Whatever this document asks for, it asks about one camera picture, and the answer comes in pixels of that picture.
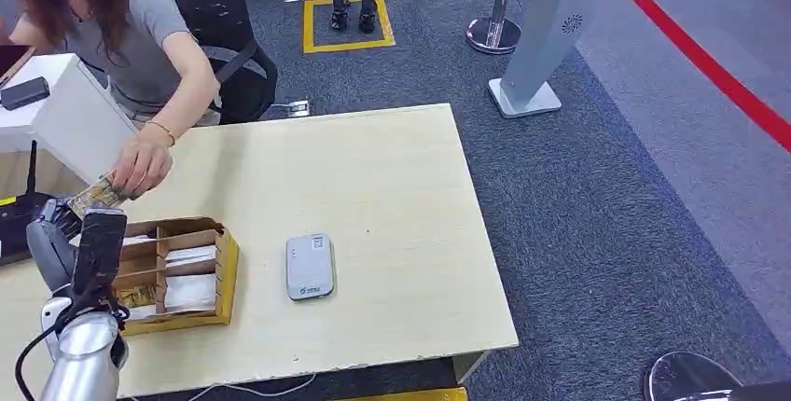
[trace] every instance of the speaker grille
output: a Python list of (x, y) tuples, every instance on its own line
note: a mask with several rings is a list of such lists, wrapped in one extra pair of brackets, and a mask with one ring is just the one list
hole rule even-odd
[(575, 35), (582, 29), (582, 16), (579, 14), (572, 14), (561, 24), (561, 31), (565, 35)]

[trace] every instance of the red floor stripe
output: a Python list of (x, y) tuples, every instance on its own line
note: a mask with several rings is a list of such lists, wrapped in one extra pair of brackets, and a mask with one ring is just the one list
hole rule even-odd
[(731, 101), (771, 136), (791, 152), (791, 125), (771, 110), (755, 94), (720, 65), (692, 37), (678, 26), (653, 0), (633, 0), (665, 35), (697, 66)]

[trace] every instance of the white cable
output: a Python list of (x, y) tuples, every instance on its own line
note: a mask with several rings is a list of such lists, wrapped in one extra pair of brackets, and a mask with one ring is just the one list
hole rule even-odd
[(195, 396), (189, 398), (189, 401), (195, 401), (196, 399), (200, 398), (201, 396), (204, 396), (205, 394), (207, 394), (210, 390), (214, 389), (215, 387), (228, 387), (229, 389), (233, 389), (233, 390), (241, 390), (242, 392), (248, 392), (250, 394), (257, 394), (258, 396), (260, 396), (262, 398), (275, 398), (277, 396), (283, 396), (284, 394), (294, 393), (297, 390), (302, 390), (305, 387), (311, 385), (311, 383), (315, 379), (316, 379), (316, 374), (313, 373), (309, 380), (306, 380), (305, 382), (302, 382), (300, 385), (298, 385), (296, 387), (292, 387), (292, 388), (290, 388), (288, 390), (283, 390), (282, 392), (278, 392), (276, 394), (263, 394), (261, 392), (256, 392), (253, 389), (248, 389), (246, 387), (237, 387), (235, 385), (230, 385), (230, 384), (212, 384), (212, 385), (206, 387), (205, 389), (203, 389), (203, 391), (200, 392), (199, 394), (196, 394)]

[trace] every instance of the gold bracelet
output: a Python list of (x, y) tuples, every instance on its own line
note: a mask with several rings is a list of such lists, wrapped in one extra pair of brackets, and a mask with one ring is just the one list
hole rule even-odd
[(170, 129), (162, 126), (161, 124), (159, 124), (158, 122), (154, 121), (153, 119), (150, 119), (149, 121), (146, 121), (146, 124), (153, 124), (154, 126), (159, 126), (163, 131), (165, 131), (165, 133), (168, 134), (169, 137), (171, 137), (171, 142), (172, 142), (171, 146), (175, 145), (175, 136), (173, 135), (173, 133), (171, 132)]

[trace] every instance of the white cabinet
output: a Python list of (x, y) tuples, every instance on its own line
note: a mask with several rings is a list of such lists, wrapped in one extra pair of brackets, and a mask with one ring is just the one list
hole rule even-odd
[(39, 182), (59, 180), (51, 174), (65, 167), (69, 174), (93, 183), (110, 171), (124, 142), (137, 132), (76, 55), (33, 57), (7, 86), (39, 76), (49, 83), (48, 98), (12, 111), (0, 107), (0, 191), (6, 193), (0, 199), (19, 195), (24, 188), (32, 140), (37, 141), (43, 159), (53, 158), (60, 164), (40, 169)]

